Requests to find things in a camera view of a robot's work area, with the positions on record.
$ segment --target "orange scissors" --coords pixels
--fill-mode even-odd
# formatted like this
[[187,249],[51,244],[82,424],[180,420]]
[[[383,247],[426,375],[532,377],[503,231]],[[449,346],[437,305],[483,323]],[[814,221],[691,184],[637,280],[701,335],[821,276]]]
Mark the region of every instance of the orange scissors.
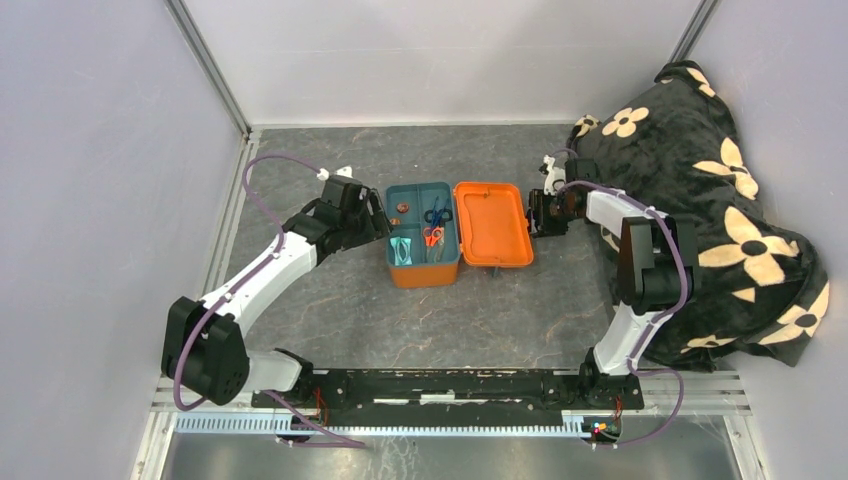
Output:
[[428,248],[431,248],[434,247],[445,235],[445,229],[442,227],[425,227],[423,233],[424,243]]

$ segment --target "metal frame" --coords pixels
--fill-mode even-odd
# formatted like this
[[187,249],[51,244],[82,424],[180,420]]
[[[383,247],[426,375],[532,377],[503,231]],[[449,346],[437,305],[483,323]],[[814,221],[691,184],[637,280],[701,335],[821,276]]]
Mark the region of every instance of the metal frame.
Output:
[[[286,411],[264,413],[185,413],[179,415],[176,433],[219,433],[247,435],[314,435],[292,428],[294,415]],[[563,415],[558,426],[502,426],[502,427],[327,427],[333,433],[345,436],[395,437],[553,437],[589,438],[583,432],[583,417]]]
[[677,41],[677,46],[671,54],[669,62],[679,62],[685,60],[692,53],[695,43],[698,42],[698,37],[707,26],[710,17],[715,13],[720,0],[701,0],[695,13],[692,14],[692,19],[689,20],[689,25],[686,25],[686,30],[683,31],[680,40]]
[[238,229],[238,222],[241,218],[241,211],[244,206],[244,199],[246,198],[244,189],[241,188],[241,172],[244,170],[247,162],[256,157],[256,152],[259,150],[259,139],[261,137],[262,131],[255,131],[250,134],[247,142],[242,145],[238,162],[234,166],[230,180],[227,203],[224,206],[223,212],[221,212],[221,218],[218,220],[218,233],[215,236],[215,245],[212,248],[212,256],[209,260],[209,269],[206,272],[206,279],[203,283],[203,291],[199,292],[198,296],[215,290],[215,288],[226,281],[227,266],[230,264],[230,254],[233,251],[233,242],[236,238],[236,230]]
[[[576,375],[577,370],[558,370],[557,374]],[[681,416],[734,416],[746,417],[751,415],[751,407],[739,374],[733,371],[718,371],[711,374],[680,372],[686,382]],[[662,416],[671,412],[677,401],[677,380],[672,375],[657,375],[641,379],[642,395],[645,400],[643,410],[625,410],[627,416]],[[181,393],[184,401],[190,402],[198,395],[183,387]],[[174,382],[170,378],[161,378],[156,394],[153,396],[151,412],[176,413],[173,402]],[[227,405],[217,406],[206,403],[193,412],[198,413],[267,413],[269,409],[251,406],[253,392],[242,392]],[[275,413],[287,413],[284,408],[273,409]],[[564,415],[574,416],[607,416],[613,411],[603,410],[564,410]]]
[[168,6],[168,10],[170,10],[171,14],[174,16],[177,26],[183,33],[183,36],[185,37],[186,42],[188,42],[188,46],[191,48],[192,53],[194,53],[195,58],[197,58],[198,63],[200,63],[200,67],[206,74],[206,78],[209,79],[209,82],[215,89],[215,93],[218,94],[218,97],[224,103],[224,108],[226,108],[227,113],[230,115],[230,119],[232,119],[233,124],[242,133],[242,135],[247,138],[251,132],[250,123],[241,111],[241,107],[239,107],[232,90],[230,90],[230,87],[224,80],[224,76],[221,74],[218,64],[215,63],[215,59],[212,57],[209,47],[203,40],[203,36],[200,34],[200,30],[198,30],[197,24],[194,23],[194,19],[191,18],[188,7],[186,7],[183,0],[165,0],[165,5]]
[[409,120],[409,121],[350,121],[350,122],[313,122],[313,123],[257,123],[257,130],[318,129],[318,128],[379,128],[379,127],[467,127],[474,125],[574,125],[578,118],[485,118],[478,120]]
[[769,473],[763,460],[762,441],[754,426],[754,417],[724,417],[733,455],[742,480],[766,480]]
[[147,416],[147,426],[130,480],[159,480],[162,477],[176,425],[176,413],[151,412]]

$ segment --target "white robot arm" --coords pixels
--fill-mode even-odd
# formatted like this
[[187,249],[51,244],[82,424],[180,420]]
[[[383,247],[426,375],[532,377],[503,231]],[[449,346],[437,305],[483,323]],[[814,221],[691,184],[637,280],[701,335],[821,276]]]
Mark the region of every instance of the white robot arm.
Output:
[[[391,231],[379,194],[348,178],[349,170],[337,173],[341,175],[325,175],[321,198],[289,219],[285,234],[235,277],[199,301],[183,297],[174,302],[162,373],[181,377],[181,384],[218,405],[242,390],[287,392],[295,387],[308,362],[283,350],[248,351],[244,337],[271,302],[328,255]],[[198,325],[200,334],[190,342]]]
[[[552,163],[543,166],[548,173],[545,188],[530,192],[531,230],[536,237],[564,235],[569,222],[584,218],[620,239],[617,293],[621,303],[606,335],[587,355],[581,374],[590,378],[590,384],[623,379],[638,369],[651,339],[672,318],[669,309],[681,297],[690,300],[700,287],[694,223],[646,207],[621,190],[590,183],[598,177],[591,159],[570,159],[559,172]],[[553,176],[557,182],[563,178],[555,194],[549,193]],[[664,238],[663,229],[668,230],[671,242]]]

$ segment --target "purple cable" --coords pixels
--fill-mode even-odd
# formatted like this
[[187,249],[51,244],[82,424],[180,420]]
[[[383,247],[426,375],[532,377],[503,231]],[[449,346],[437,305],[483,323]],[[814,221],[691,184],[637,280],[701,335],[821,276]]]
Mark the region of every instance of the purple cable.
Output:
[[[285,243],[286,243],[286,232],[283,229],[283,222],[281,222],[279,217],[277,217],[277,215],[275,215],[274,212],[272,212],[271,209],[268,208],[268,206],[265,204],[265,202],[263,202],[262,199],[259,198],[259,195],[256,193],[256,191],[254,191],[252,188],[250,188],[250,183],[247,180],[247,177],[250,173],[250,170],[254,167],[254,165],[256,165],[257,163],[259,163],[263,160],[268,160],[268,159],[271,159],[271,158],[282,159],[282,160],[290,160],[292,162],[299,163],[299,164],[309,168],[310,170],[312,170],[315,173],[320,173],[320,170],[317,167],[315,167],[314,165],[312,165],[312,163],[310,163],[308,160],[304,160],[302,158],[299,158],[297,156],[294,156],[294,155],[291,155],[291,154],[285,153],[285,152],[271,152],[271,153],[266,153],[264,155],[260,155],[256,158],[254,158],[253,160],[249,161],[247,163],[247,165],[245,166],[244,171],[242,172],[242,175],[241,175],[241,185],[244,188],[245,193],[247,193],[248,198],[250,198],[250,200],[253,201],[253,203],[255,203],[257,207],[259,207],[259,210],[261,210],[262,213],[267,215],[277,226],[280,227],[280,233],[277,235],[277,238],[279,238],[279,241],[274,246],[274,250],[272,250],[271,253],[267,257],[262,259],[261,262],[256,264],[256,266],[253,267],[249,272],[247,272],[240,280],[235,282],[229,289],[227,289],[227,292],[224,295],[222,295],[221,298],[219,298],[206,311],[206,313],[203,314],[202,317],[200,317],[200,320],[197,322],[197,325],[194,326],[194,329],[189,334],[188,339],[186,339],[186,343],[183,346],[182,351],[180,352],[180,358],[177,360],[177,368],[174,371],[174,405],[177,406],[177,409],[179,409],[183,412],[187,412],[189,410],[194,410],[195,408],[197,408],[203,402],[206,401],[206,398],[203,397],[203,398],[200,398],[200,399],[196,400],[195,402],[193,402],[189,405],[186,405],[185,403],[183,403],[182,397],[180,395],[180,387],[182,387],[183,371],[185,370],[185,364],[186,364],[186,361],[188,359],[188,354],[191,351],[191,347],[194,346],[194,342],[197,340],[197,337],[200,336],[200,332],[203,330],[203,327],[206,326],[206,324],[209,322],[209,319],[212,318],[212,315],[214,315],[215,312],[217,312],[218,309],[221,308],[221,306],[223,306],[227,302],[227,296],[228,295],[235,295],[235,293],[238,292],[238,290],[242,286],[244,286],[244,284],[249,282],[250,279],[255,277],[256,274],[258,274],[260,271],[262,271],[263,268],[265,268],[269,263],[271,263],[274,260],[274,254],[279,253],[280,250],[283,249],[283,245],[285,245]],[[294,414],[294,416],[299,418],[306,426],[308,426],[308,427],[310,427],[310,428],[312,428],[312,429],[314,429],[318,432],[321,432],[324,435],[327,435],[327,436],[330,436],[330,437],[335,438],[337,440],[340,440],[340,443],[303,443],[303,444],[296,444],[298,447],[365,448],[365,444],[362,443],[362,442],[357,442],[355,440],[351,440],[351,439],[342,437],[340,435],[337,435],[337,434],[330,432],[329,430],[321,427],[320,425],[317,425],[314,422],[310,421],[308,418],[303,416],[300,412],[298,412],[294,407],[292,407],[288,402],[286,402],[282,397],[277,395],[275,392],[273,392],[271,390],[263,390],[263,393],[265,393],[269,397],[273,398],[277,403],[281,404],[282,406],[287,408],[289,411],[291,411],[292,414]]]
[[662,219],[660,214],[657,213],[656,210],[654,210],[652,207],[649,208],[648,206],[639,202],[638,200],[625,195],[623,192],[620,192],[618,190],[615,190],[615,189],[612,189],[612,188],[609,188],[609,187],[604,187],[602,185],[597,185],[597,184],[594,184],[592,182],[586,182],[584,180],[575,180],[573,182],[566,183],[565,185],[563,185],[562,187],[560,187],[557,190],[557,194],[558,195],[563,194],[563,193],[565,193],[565,191],[569,187],[573,187],[573,186],[577,186],[577,185],[588,187],[588,188],[591,188],[593,190],[597,190],[599,192],[607,193],[609,195],[613,195],[615,197],[618,197],[618,198],[624,200],[625,202],[633,205],[634,207],[642,210],[647,215],[650,215],[652,218],[654,218],[657,221],[657,225],[659,225],[660,230],[662,231],[663,237],[665,237],[665,241],[668,243],[668,247],[671,250],[671,256],[674,258],[674,265],[677,267],[678,280],[680,281],[680,298],[677,300],[677,303],[675,303],[671,308],[663,311],[662,313],[660,313],[659,315],[654,317],[653,320],[651,320],[650,327],[646,328],[645,331],[642,332],[642,335],[639,337],[639,340],[636,342],[636,345],[633,348],[633,351],[631,351],[630,355],[628,355],[628,357],[627,357],[627,369],[630,370],[630,373],[632,373],[633,375],[636,375],[637,377],[641,377],[641,378],[653,377],[655,375],[660,375],[662,373],[671,373],[675,377],[677,377],[677,384],[679,385],[679,391],[677,393],[677,402],[674,404],[674,408],[671,410],[671,414],[668,416],[668,418],[666,418],[666,420],[662,423],[662,425],[660,425],[653,432],[651,432],[647,435],[643,435],[643,436],[638,437],[638,438],[634,438],[632,440],[626,440],[624,442],[618,442],[614,445],[604,445],[604,444],[595,443],[595,445],[600,445],[603,448],[610,448],[610,449],[623,447],[623,446],[627,446],[627,445],[637,445],[639,443],[651,440],[651,439],[655,438],[657,435],[664,432],[669,427],[669,425],[671,425],[671,422],[677,417],[677,414],[680,412],[680,407],[683,405],[683,376],[681,376],[680,373],[677,370],[674,370],[672,368],[661,368],[661,369],[651,370],[651,371],[647,371],[647,372],[640,372],[639,370],[636,369],[636,367],[633,366],[633,358],[639,354],[639,351],[642,349],[642,346],[645,344],[646,341],[648,341],[648,337],[650,336],[651,332],[654,330],[655,325],[660,323],[660,321],[662,319],[664,319],[665,317],[668,317],[670,315],[674,315],[677,311],[679,311],[681,308],[683,308],[683,305],[686,304],[686,297],[688,296],[688,293],[689,293],[689,282],[686,279],[686,270],[683,267],[683,259],[680,257],[680,249],[677,248],[677,244],[674,242],[674,237],[671,234],[671,230],[668,229],[668,225],[665,224],[665,221]]
[[366,448],[365,444],[360,442],[360,441],[353,440],[353,439],[350,439],[350,438],[347,438],[347,437],[343,437],[343,436],[341,436],[337,433],[333,433],[333,432],[327,430],[326,428],[318,425],[317,423],[313,422],[312,420],[309,420],[308,418],[306,418],[305,415],[298,412],[297,409],[295,409],[283,397],[277,395],[277,392],[275,392],[273,390],[262,390],[262,393],[264,393],[265,395],[268,395],[275,402],[286,407],[286,409],[288,409],[290,412],[292,412],[292,414],[294,414],[295,417],[300,419],[300,421],[303,422],[304,425],[306,425],[307,427],[315,430],[316,432],[323,433],[324,435],[326,435],[330,438],[335,438],[336,440],[338,440],[338,442],[333,442],[333,443],[295,443],[295,442],[290,442],[289,445],[291,445],[293,447],[313,447],[313,448]]
[[557,150],[554,150],[554,152],[551,154],[551,156],[556,157],[560,153],[568,153],[569,157],[574,157],[574,158],[578,157],[577,152],[568,148],[568,147],[562,147],[562,148],[559,148]]

